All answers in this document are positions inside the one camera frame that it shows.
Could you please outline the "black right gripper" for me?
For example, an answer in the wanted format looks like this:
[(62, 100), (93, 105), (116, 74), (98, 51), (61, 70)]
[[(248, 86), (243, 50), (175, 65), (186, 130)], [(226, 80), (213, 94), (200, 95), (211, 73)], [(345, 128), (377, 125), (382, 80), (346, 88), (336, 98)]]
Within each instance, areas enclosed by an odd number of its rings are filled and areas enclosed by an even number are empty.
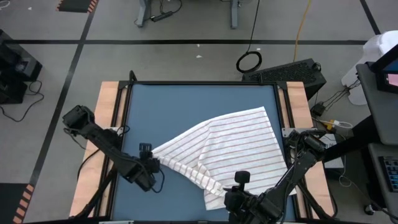
[(250, 212), (253, 194), (244, 191), (245, 185), (250, 182), (250, 172), (237, 171), (234, 181), (237, 186), (225, 189), (224, 205), (229, 213), (230, 220), (252, 220), (254, 215)]

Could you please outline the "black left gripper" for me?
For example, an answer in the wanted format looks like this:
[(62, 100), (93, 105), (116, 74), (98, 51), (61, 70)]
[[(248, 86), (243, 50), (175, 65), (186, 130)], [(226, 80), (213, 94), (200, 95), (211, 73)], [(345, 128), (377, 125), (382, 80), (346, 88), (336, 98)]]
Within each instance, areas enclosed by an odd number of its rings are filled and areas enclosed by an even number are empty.
[(139, 144), (139, 157), (137, 165), (144, 174), (153, 174), (160, 172), (160, 161), (152, 157), (152, 144)]

